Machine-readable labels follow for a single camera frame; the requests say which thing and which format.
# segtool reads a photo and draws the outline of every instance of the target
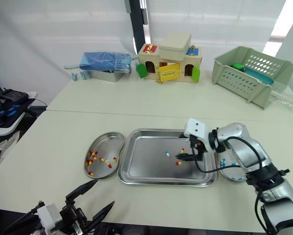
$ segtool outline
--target red label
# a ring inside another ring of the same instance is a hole
[[[146,45],[143,52],[147,52],[149,45]],[[150,52],[155,52],[156,51],[157,46],[153,45]]]

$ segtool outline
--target black pole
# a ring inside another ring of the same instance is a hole
[[[139,52],[145,43],[144,29],[143,29],[143,15],[139,0],[129,0],[130,2],[130,17],[133,29],[133,36],[135,38],[135,47]]]

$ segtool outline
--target green plastic basket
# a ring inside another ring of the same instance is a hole
[[[246,68],[271,78],[274,83],[266,85],[259,79],[232,68],[233,63],[244,64]],[[271,92],[283,92],[292,73],[293,64],[290,61],[277,59],[249,47],[237,47],[215,58],[212,82],[244,97],[248,103],[253,102],[266,108],[270,104]]]

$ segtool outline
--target white table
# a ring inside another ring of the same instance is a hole
[[[230,120],[193,116],[210,128]],[[0,165],[0,209],[27,212],[39,200],[60,209],[65,196],[90,180],[83,172],[89,145],[101,134],[118,131],[126,138],[137,128],[182,129],[187,118],[46,111]],[[293,187],[293,121],[243,122]],[[254,214],[254,189],[220,174],[206,188],[126,185],[117,175],[100,180],[76,199],[88,218],[115,200],[106,222],[262,232]]]
[[[34,99],[37,96],[36,92],[27,92],[27,94],[29,95],[29,99]],[[8,134],[12,133],[16,127],[18,126],[19,122],[22,120],[22,118],[24,117],[25,112],[23,112],[19,118],[17,118],[17,120],[14,122],[14,124],[12,124],[10,127],[7,128],[0,128],[0,136],[7,136]]]
[[[71,81],[47,108],[53,111],[129,114],[165,117],[221,118],[230,121],[293,120],[293,109],[277,103],[267,109],[250,103],[220,85],[211,72],[202,71],[200,82],[165,82],[140,79],[133,70],[118,82],[98,79]]]

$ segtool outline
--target metal tray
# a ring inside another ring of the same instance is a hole
[[[124,145],[125,138],[119,132],[109,132],[98,137],[88,148],[86,152],[86,157],[84,160],[83,170],[87,176],[92,179],[101,179],[113,174],[119,164],[119,153]],[[89,153],[97,151],[97,160],[93,159],[93,156]],[[93,160],[92,165],[87,164],[87,160]],[[90,176],[89,171],[93,172],[95,175]]]
[[[179,136],[183,130],[137,129],[133,131],[121,157],[118,176],[127,184],[164,184],[208,186],[217,176],[216,172],[201,173],[194,162],[175,165],[175,158],[182,148],[190,153],[189,139]],[[214,154],[206,153],[200,167],[215,168]]]

